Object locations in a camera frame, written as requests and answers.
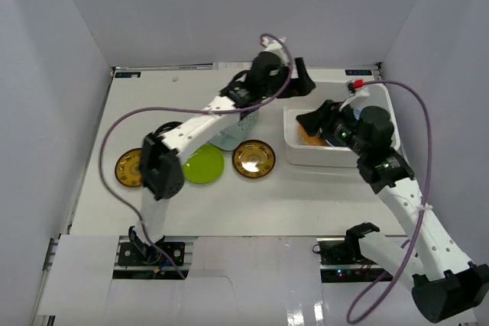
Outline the woven bamboo round tray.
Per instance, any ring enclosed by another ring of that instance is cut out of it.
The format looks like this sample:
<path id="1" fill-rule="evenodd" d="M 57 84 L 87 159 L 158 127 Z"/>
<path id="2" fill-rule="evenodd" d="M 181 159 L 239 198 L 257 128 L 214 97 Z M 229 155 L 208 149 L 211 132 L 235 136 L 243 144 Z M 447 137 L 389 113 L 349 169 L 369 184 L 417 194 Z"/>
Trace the woven bamboo round tray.
<path id="1" fill-rule="evenodd" d="M 329 143 L 322 139 L 318 134 L 315 136 L 309 136 L 302 125 L 298 125 L 298 132 L 301 141 L 308 146 L 314 147 L 328 147 Z"/>

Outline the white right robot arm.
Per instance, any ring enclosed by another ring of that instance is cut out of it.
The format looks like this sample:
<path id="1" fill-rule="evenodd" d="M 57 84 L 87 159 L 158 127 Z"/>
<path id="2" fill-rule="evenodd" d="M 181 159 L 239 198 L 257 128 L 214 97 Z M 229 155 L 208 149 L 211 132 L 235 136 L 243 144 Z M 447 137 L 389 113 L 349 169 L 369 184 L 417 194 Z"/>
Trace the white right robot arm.
<path id="1" fill-rule="evenodd" d="M 476 265 L 453 241 L 421 193 L 415 174 L 392 146 L 390 113 L 367 106 L 360 114 L 340 102 L 325 101 L 317 110 L 296 116 L 309 137 L 347 147 L 374 194 L 390 209 L 410 242 L 405 250 L 364 222 L 345 233 L 346 257 L 382 266 L 413 297 L 421 315 L 438 323 L 478 307 L 488 293 L 488 266 Z"/>

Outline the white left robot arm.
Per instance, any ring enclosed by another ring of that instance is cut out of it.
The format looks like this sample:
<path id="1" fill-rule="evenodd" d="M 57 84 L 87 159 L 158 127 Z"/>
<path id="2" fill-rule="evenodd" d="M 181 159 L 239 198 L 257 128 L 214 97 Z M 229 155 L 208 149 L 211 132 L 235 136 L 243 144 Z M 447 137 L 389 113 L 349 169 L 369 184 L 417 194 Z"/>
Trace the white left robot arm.
<path id="1" fill-rule="evenodd" d="M 173 198 L 185 182 L 182 165 L 215 135 L 257 111 L 268 98 L 308 95 L 316 87 L 303 58 L 290 66 L 277 54 L 262 51 L 251 68 L 236 74 L 198 115 L 163 133 L 143 140 L 141 219 L 129 229 L 135 255 L 146 264 L 161 258 L 164 219 Z"/>

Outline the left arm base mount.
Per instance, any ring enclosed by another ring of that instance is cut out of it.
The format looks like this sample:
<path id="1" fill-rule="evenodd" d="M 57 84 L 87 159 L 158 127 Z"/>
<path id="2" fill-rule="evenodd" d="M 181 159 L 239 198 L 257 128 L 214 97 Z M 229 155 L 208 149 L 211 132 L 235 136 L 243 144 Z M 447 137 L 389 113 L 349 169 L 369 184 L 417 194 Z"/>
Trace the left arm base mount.
<path id="1" fill-rule="evenodd" d="M 184 280 L 188 275 L 189 262 L 186 261 L 188 244 L 165 238 L 156 245 L 167 255 L 143 242 L 128 229 L 128 238 L 119 241 L 113 279 L 126 280 Z"/>

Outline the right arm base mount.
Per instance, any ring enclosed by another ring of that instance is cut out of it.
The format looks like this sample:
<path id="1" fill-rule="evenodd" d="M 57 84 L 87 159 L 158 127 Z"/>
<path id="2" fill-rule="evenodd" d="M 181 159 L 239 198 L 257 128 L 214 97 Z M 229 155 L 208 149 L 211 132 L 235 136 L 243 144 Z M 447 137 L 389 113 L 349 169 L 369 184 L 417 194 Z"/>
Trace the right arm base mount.
<path id="1" fill-rule="evenodd" d="M 312 252 L 319 257 L 322 283 L 373 282 L 382 276 L 382 282 L 392 276 L 376 263 L 366 258 L 355 258 L 343 240 L 318 240 Z"/>

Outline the light blue round plate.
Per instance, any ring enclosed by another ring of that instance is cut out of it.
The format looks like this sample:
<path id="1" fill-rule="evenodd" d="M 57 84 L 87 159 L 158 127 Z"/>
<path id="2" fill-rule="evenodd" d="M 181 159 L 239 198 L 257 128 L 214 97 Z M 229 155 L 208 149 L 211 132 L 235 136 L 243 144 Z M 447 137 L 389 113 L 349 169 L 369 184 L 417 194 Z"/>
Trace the light blue round plate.
<path id="1" fill-rule="evenodd" d="M 363 110 L 363 108 L 364 108 L 363 105 L 360 105 L 360 106 L 354 108 L 353 112 L 354 112 L 354 117 L 356 120 L 358 120 L 360 118 L 361 111 Z"/>

